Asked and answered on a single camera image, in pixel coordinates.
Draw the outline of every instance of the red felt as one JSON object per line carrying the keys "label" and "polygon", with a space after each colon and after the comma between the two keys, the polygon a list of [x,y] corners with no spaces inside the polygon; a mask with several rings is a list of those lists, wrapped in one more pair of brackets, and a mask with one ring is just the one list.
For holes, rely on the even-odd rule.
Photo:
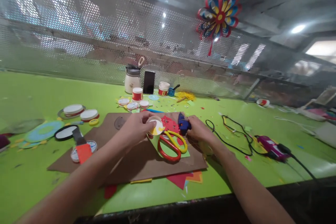
{"label": "red felt", "polygon": [[76,150],[80,164],[83,164],[86,160],[89,159],[89,157],[92,156],[91,147],[88,143],[76,146]]}
{"label": "red felt", "polygon": [[167,179],[177,185],[177,187],[181,188],[182,190],[184,189],[184,184],[186,182],[187,177],[191,177],[193,174],[192,173],[180,173],[180,174],[175,174],[171,176],[167,176]]}
{"label": "red felt", "polygon": [[104,198],[111,198],[117,191],[117,185],[108,185],[105,187]]}

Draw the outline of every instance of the paper flower decoration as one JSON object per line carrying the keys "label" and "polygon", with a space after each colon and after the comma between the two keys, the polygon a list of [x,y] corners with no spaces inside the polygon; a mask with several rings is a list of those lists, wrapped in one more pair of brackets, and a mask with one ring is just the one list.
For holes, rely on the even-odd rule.
{"label": "paper flower decoration", "polygon": [[209,56],[211,56],[212,44],[220,36],[229,37],[231,27],[236,27],[239,20],[236,16],[240,13],[242,6],[237,4],[239,0],[205,0],[205,8],[198,11],[197,17],[204,22],[201,23],[197,32],[201,39],[211,39]]}

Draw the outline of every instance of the orange scissors handle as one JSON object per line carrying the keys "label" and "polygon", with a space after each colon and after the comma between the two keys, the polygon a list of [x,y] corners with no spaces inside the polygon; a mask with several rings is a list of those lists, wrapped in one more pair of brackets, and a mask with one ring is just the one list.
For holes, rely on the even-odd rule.
{"label": "orange scissors handle", "polygon": [[[161,148],[160,140],[168,144],[168,146],[177,154],[177,157],[171,157],[171,156],[168,156],[166,153],[164,153]],[[166,140],[162,135],[160,135],[160,139],[158,140],[157,149],[159,153],[163,156],[163,158],[167,159],[168,161],[177,162],[181,159],[181,151],[177,149],[170,141]]]}

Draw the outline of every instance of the blue paper circle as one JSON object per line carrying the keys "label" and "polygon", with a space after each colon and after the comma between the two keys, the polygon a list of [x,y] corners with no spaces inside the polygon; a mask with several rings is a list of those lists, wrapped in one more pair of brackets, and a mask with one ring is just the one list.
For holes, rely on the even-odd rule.
{"label": "blue paper circle", "polygon": [[[51,138],[54,136],[56,131],[58,131],[60,128],[62,128],[64,123],[62,121],[51,121],[51,122],[46,122],[44,124],[41,124],[40,126],[37,126],[35,129],[32,131],[28,132],[27,135],[25,136],[24,140],[29,143],[36,143],[36,142],[41,142],[43,140],[46,140],[48,138]],[[52,129],[45,133],[45,134],[40,134],[40,130],[46,128],[46,127],[52,127]]]}
{"label": "blue paper circle", "polygon": [[151,94],[148,97],[149,97],[150,100],[158,100],[159,99],[159,97],[155,94]]}

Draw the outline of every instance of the black cable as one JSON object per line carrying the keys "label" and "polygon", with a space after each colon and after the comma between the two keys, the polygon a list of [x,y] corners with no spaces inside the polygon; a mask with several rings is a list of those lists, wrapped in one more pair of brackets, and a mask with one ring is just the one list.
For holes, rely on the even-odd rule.
{"label": "black cable", "polygon": [[[225,121],[224,121],[224,118],[228,118],[228,119],[230,119],[232,122],[238,124],[238,125],[243,129],[244,133],[241,132],[241,131],[235,130],[234,128],[230,127],[229,125],[226,125],[226,124],[225,124]],[[247,132],[244,130],[244,127],[243,127],[241,124],[239,124],[238,122],[235,122],[234,120],[232,120],[231,118],[229,118],[229,117],[226,116],[226,115],[222,115],[222,119],[223,119],[223,124],[224,124],[226,127],[230,128],[230,129],[233,130],[234,132],[237,132],[237,133],[239,133],[239,134],[242,134],[242,135],[246,138],[247,143],[248,143],[248,147],[249,147],[251,153],[245,153],[244,151],[242,151],[241,149],[237,148],[236,146],[233,146],[233,145],[231,145],[231,144],[225,142],[225,141],[220,137],[220,135],[215,131],[215,125],[214,125],[214,123],[213,123],[212,121],[210,121],[210,120],[205,120],[205,123],[206,123],[206,125],[209,127],[209,129],[211,129],[212,132],[214,132],[214,133],[218,136],[218,138],[219,138],[223,143],[225,143],[226,145],[228,145],[228,146],[234,148],[235,150],[239,151],[240,153],[242,153],[242,154],[244,154],[244,155],[246,155],[246,156],[253,156],[253,151],[255,151],[256,153],[258,153],[259,155],[267,156],[267,153],[260,153],[260,152],[256,151],[256,150],[253,148],[253,146],[252,146],[253,138],[252,138],[249,134],[247,134]]]}

